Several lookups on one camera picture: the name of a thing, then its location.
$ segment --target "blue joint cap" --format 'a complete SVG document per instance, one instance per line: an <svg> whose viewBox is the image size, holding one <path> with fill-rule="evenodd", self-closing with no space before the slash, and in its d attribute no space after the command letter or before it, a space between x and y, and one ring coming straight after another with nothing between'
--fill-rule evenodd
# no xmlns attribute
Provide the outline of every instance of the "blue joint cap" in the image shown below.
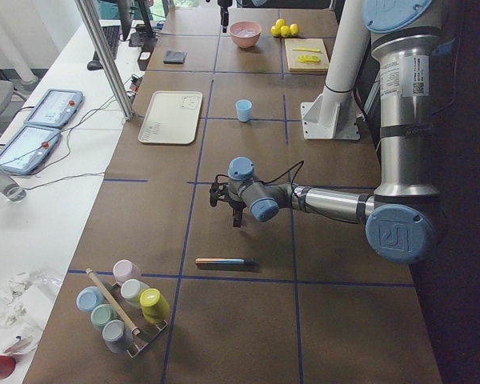
<svg viewBox="0 0 480 384"><path fill-rule="evenodd" d="M266 222L278 214L279 205L273 198L259 198L250 207L250 212L259 222Z"/></svg>
<svg viewBox="0 0 480 384"><path fill-rule="evenodd" d="M365 232L375 252L398 264L420 262L436 246L436 233L429 219L399 204L376 208L366 221Z"/></svg>
<svg viewBox="0 0 480 384"><path fill-rule="evenodd" d="M365 0L362 19L366 28L376 34L400 30L419 18L433 0Z"/></svg>
<svg viewBox="0 0 480 384"><path fill-rule="evenodd" d="M239 157L234 158L230 162L230 168L227 170L227 175L238 181L248 180L254 174L254 164L249 158Z"/></svg>

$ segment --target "pink bowl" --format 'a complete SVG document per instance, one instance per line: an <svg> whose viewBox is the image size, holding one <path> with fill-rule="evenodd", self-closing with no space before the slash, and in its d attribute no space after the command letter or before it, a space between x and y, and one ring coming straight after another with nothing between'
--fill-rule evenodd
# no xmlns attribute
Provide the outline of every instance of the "pink bowl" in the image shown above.
<svg viewBox="0 0 480 384"><path fill-rule="evenodd" d="M231 38L240 48L249 48L256 44L261 33L262 26L256 22L236 22L230 26Z"/></svg>

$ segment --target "yellow fruit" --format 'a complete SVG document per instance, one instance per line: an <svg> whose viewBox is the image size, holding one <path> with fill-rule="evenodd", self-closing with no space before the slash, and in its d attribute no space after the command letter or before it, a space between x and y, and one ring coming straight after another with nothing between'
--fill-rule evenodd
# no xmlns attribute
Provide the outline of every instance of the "yellow fruit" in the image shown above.
<svg viewBox="0 0 480 384"><path fill-rule="evenodd" d="M298 28L298 24L292 24L290 26L290 34L292 36L297 36L299 31L300 31L300 29Z"/></svg>
<svg viewBox="0 0 480 384"><path fill-rule="evenodd" d="M272 28L270 28L270 33L275 38L278 38L279 36L281 36L281 28L276 27L276 26L272 26Z"/></svg>
<svg viewBox="0 0 480 384"><path fill-rule="evenodd" d="M281 27L281 37L288 38L290 36L290 28L288 26Z"/></svg>
<svg viewBox="0 0 480 384"><path fill-rule="evenodd" d="M278 18L278 20L275 22L275 27L276 28L281 28L282 26L286 25L286 21L284 18Z"/></svg>

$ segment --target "printed label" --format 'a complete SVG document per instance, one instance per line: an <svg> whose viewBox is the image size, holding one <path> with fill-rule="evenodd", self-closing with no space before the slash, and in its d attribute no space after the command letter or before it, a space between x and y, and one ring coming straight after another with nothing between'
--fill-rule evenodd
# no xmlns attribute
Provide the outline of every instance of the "printed label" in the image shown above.
<svg viewBox="0 0 480 384"><path fill-rule="evenodd" d="M381 99L402 94L402 87L400 86L400 64L397 61L388 62L381 67L380 83Z"/></svg>
<svg viewBox="0 0 480 384"><path fill-rule="evenodd" d="M402 96L429 95L429 57L407 56L402 59Z"/></svg>

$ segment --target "white stand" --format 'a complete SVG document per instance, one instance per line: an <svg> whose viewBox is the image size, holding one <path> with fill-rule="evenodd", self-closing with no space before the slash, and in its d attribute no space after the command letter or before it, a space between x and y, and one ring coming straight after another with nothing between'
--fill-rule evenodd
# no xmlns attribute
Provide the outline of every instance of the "white stand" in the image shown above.
<svg viewBox="0 0 480 384"><path fill-rule="evenodd" d="M314 102L301 103L306 139L359 140L351 90L370 40L361 12L362 0L346 0L323 92Z"/></svg>

